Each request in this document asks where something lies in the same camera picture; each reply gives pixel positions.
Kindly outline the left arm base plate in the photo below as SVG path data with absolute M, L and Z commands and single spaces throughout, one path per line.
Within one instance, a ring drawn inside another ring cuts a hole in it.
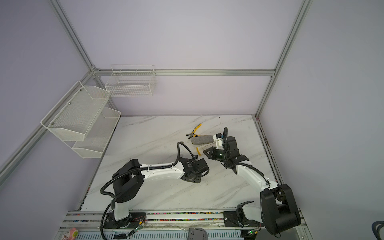
M 130 213 L 128 218 L 122 220 L 115 220 L 112 212 L 107 213 L 104 221 L 104 229 L 134 229 L 139 226 L 139 223 L 144 223 L 146 220 L 146 213 Z

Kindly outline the pink toy object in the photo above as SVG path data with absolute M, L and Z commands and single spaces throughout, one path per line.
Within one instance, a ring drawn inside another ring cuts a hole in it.
M 79 231 L 76 228 L 71 228 L 66 234 L 64 234 L 61 240 L 76 240 L 79 235 Z

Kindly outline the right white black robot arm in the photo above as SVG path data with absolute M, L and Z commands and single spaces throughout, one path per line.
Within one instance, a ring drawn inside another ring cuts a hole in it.
M 259 195 L 258 202 L 238 204 L 236 220 L 239 226 L 258 222 L 276 236 L 302 224 L 293 191 L 287 184 L 278 184 L 254 167 L 248 157 L 240 154 L 236 138 L 221 136 L 213 139 L 215 144 L 203 153 L 243 178 Z

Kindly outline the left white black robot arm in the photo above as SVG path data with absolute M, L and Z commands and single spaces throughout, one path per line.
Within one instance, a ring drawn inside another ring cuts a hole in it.
M 130 218 L 130 201 L 138 194 L 143 184 L 151 181 L 181 180 L 200 183 L 210 171 L 204 159 L 180 158 L 177 163 L 146 165 L 137 159 L 129 161 L 114 175 L 112 210 L 116 221 Z

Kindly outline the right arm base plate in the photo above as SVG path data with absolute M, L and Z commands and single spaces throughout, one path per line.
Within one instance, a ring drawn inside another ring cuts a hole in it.
M 225 227 L 250 228 L 264 226 L 257 221 L 246 219 L 242 214 L 238 214 L 236 211 L 224 211 L 223 215 Z

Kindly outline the grey object at front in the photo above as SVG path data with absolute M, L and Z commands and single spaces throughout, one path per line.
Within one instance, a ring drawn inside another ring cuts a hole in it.
M 208 240 L 208 233 L 202 228 L 189 228 L 187 240 Z

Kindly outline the front aluminium rail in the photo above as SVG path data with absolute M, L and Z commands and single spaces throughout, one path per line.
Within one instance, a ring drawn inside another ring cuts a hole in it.
M 103 211 L 68 212 L 55 239 L 63 240 L 78 230 L 78 240 L 186 240 L 193 229 L 206 231 L 209 240 L 311 240 L 305 222 L 276 236 L 270 235 L 263 224 L 252 222 L 241 228 L 236 225 L 236 211 L 224 210 L 154 210 L 132 211 L 132 222 L 121 228 L 113 214 Z

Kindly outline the white yellow-cuffed work glove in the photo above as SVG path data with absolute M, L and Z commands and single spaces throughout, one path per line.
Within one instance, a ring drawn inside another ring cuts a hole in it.
M 199 156 L 202 156 L 204 154 L 204 150 L 207 150 L 211 147 L 216 147 L 216 143 L 210 143 L 210 144 L 205 144 L 201 146 L 197 146 L 196 150 Z

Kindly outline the aluminium frame structure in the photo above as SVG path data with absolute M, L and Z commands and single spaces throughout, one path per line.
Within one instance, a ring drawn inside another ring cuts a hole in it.
M 84 46 L 82 45 L 78 35 L 75 33 L 73 25 L 70 23 L 68 16 L 66 15 L 61 3 L 59 1 L 48 1 L 50 7 L 53 9 L 53 12 L 56 14 L 59 22 L 62 24 L 66 34 L 70 38 L 71 43 L 75 46 L 76 51 L 84 60 L 88 72 L 81 79 L 81 83 L 85 84 L 90 79 L 98 78 L 100 76 L 107 76 L 112 72 L 104 69 L 97 69 L 92 65 L 92 61 L 87 55 Z M 262 97 L 262 100 L 257 108 L 255 116 L 258 118 L 261 116 L 263 109 L 266 105 L 266 102 L 272 92 L 274 85 L 281 73 L 282 67 L 289 55 L 289 52 L 292 48 L 292 45 L 298 35 L 300 27 L 304 19 L 307 16 L 307 13 L 312 5 L 312 1 L 302 1 L 299 8 L 297 17 L 295 18 L 294 24 L 288 38 L 283 47 L 282 53 L 278 59 L 277 65 L 274 70 L 262 70 L 262 69 L 237 69 L 237 70 L 208 70 L 208 69 L 189 69 L 189 70 L 167 70 L 167 69 L 158 69 L 155 70 L 156 76 L 270 76 L 271 79 L 267 85 L 266 91 Z M 46 129 L 43 126 L 37 127 L 31 135 L 26 138 L 22 145 L 11 155 L 11 157 L 3 164 L 1 167 L 1 186 L 3 186 L 12 173 L 17 169 L 21 164 L 27 154 L 32 150 L 32 148 L 38 143 L 38 141 L 45 134 Z

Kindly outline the grey oval felt case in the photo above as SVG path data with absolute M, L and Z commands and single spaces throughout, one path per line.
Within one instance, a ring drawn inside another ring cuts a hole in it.
M 202 135 L 191 138 L 191 142 L 193 145 L 206 145 L 211 144 L 214 141 L 214 136 L 212 135 Z

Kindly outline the yellow black pliers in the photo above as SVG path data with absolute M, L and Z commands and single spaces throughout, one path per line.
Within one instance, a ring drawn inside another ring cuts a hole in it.
M 198 125 L 192 130 L 191 133 L 186 134 L 186 136 L 188 137 L 188 140 L 191 139 L 191 138 L 194 138 L 194 137 L 199 137 L 199 135 L 196 135 L 196 130 L 197 130 L 198 128 L 200 128 L 201 125 L 202 125 L 202 124 L 198 124 Z

